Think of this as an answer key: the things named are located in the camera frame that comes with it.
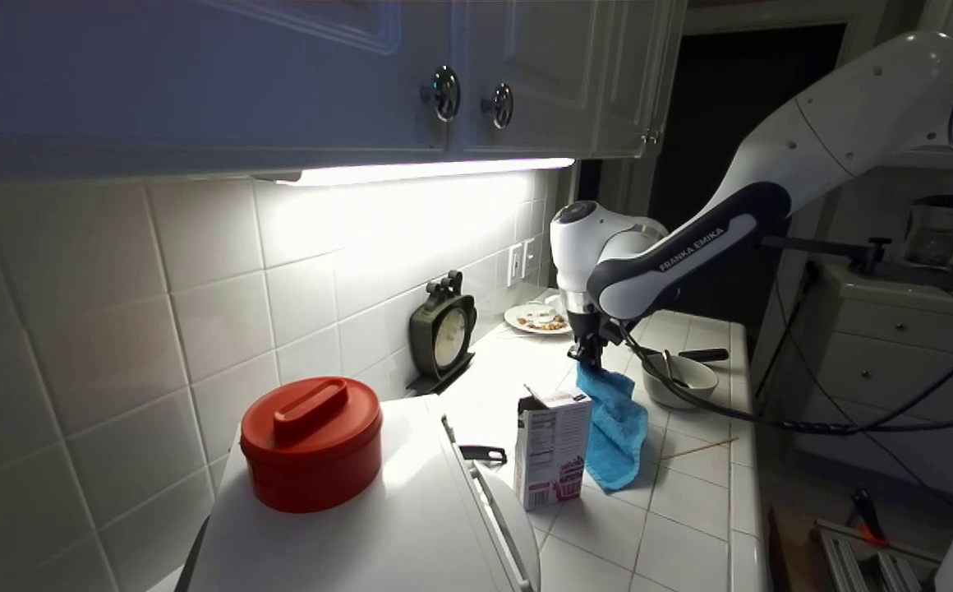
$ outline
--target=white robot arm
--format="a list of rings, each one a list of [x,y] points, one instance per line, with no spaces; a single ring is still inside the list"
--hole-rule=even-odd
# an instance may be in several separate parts
[[[597,366],[600,344],[652,316],[664,288],[735,245],[907,149],[946,140],[953,39],[910,33],[774,109],[746,134],[705,206],[672,235],[588,201],[561,206],[550,240],[579,362]]]

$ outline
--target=blue rag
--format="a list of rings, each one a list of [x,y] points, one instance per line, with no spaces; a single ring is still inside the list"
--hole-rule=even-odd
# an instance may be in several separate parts
[[[641,475],[641,446],[646,439],[646,411],[630,403],[635,383],[618,373],[579,366],[575,389],[591,399],[586,468],[600,489],[624,489]]]

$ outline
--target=upper cabinet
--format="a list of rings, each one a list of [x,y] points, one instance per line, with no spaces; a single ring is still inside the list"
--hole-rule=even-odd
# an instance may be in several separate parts
[[[614,0],[609,8],[594,150],[637,158],[657,150],[667,132],[685,2]]]
[[[635,155],[685,0],[0,0],[0,172]]]
[[[588,155],[609,42],[609,2],[461,0],[464,79],[474,90],[461,150]]]

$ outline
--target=red container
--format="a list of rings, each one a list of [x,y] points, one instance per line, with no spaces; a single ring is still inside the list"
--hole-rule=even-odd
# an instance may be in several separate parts
[[[377,394],[353,379],[304,379],[249,406],[240,446],[256,497],[314,512],[360,495],[382,468]]]

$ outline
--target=wall outlet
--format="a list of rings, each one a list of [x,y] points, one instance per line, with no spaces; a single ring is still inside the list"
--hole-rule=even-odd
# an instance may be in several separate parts
[[[534,240],[518,245],[518,284],[533,275]]]
[[[505,252],[505,287],[518,284],[523,280],[523,245],[511,245],[508,252]]]

